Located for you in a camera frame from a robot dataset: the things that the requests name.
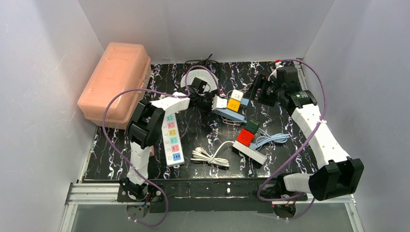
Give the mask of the white colourful power strip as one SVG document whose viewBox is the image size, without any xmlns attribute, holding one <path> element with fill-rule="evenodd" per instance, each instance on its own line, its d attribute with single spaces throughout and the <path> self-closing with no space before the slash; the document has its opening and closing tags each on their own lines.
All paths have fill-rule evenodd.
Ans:
<svg viewBox="0 0 410 232">
<path fill-rule="evenodd" d="M 185 160 L 175 114 L 164 118 L 161 131 L 167 166 L 178 168 Z"/>
</svg>

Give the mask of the pink cube adapter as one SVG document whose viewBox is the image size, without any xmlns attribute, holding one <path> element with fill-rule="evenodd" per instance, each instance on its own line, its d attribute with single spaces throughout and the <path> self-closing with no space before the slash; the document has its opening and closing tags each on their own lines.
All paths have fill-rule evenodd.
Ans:
<svg viewBox="0 0 410 232">
<path fill-rule="evenodd" d="M 149 154 L 149 156 L 150 156 L 150 157 L 155 156 L 155 149 L 154 149 L 153 146 L 150 148 L 150 154 Z"/>
</svg>

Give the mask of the white plug with cable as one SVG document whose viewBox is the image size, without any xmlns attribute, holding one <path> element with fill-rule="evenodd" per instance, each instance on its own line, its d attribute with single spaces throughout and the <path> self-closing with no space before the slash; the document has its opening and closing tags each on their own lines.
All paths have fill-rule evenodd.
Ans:
<svg viewBox="0 0 410 232">
<path fill-rule="evenodd" d="M 203 148 L 203 147 L 197 147 L 195 148 L 191 154 L 192 157 L 190 159 L 190 161 L 194 161 L 194 162 L 205 162 L 211 165 L 216 165 L 218 167 L 222 167 L 222 168 L 229 168 L 230 164 L 229 161 L 227 159 L 223 159 L 223 158 L 217 158 L 217 153 L 219 151 L 221 151 L 221 149 L 227 145 L 227 144 L 233 144 L 234 141 L 226 141 L 223 142 L 218 149 L 216 150 L 215 153 L 213 154 L 209 154 L 207 153 L 207 151 Z"/>
</svg>

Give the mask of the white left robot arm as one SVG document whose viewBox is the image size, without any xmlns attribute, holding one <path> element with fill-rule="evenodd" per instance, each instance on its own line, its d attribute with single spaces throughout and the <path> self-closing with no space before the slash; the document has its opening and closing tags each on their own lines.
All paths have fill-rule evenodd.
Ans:
<svg viewBox="0 0 410 232">
<path fill-rule="evenodd" d="M 139 186 L 147 183 L 148 162 L 151 148 L 165 136 L 169 117 L 180 111 L 197 107 L 204 112 L 212 111 L 212 105 L 220 91 L 207 87 L 208 82 L 195 77 L 174 94 L 155 101 L 140 100 L 126 127 L 131 145 L 130 171 L 127 178 Z"/>
</svg>

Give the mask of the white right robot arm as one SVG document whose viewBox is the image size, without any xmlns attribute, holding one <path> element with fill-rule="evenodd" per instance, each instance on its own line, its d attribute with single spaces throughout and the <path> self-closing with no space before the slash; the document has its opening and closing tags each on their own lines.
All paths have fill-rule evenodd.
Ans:
<svg viewBox="0 0 410 232">
<path fill-rule="evenodd" d="M 264 181 L 257 192 L 260 200 L 285 201 L 297 198 L 300 193 L 309 193 L 323 201 L 356 192 L 364 164 L 360 159 L 351 158 L 337 142 L 324 120 L 325 111 L 319 109 L 311 91 L 301 88 L 295 67 L 276 68 L 269 77 L 258 75 L 249 94 L 250 99 L 257 96 L 257 101 L 264 105 L 280 103 L 306 137 L 296 154 L 310 146 L 318 166 L 313 174 L 272 175 L 277 178 L 276 183 L 268 187 L 271 178 Z"/>
</svg>

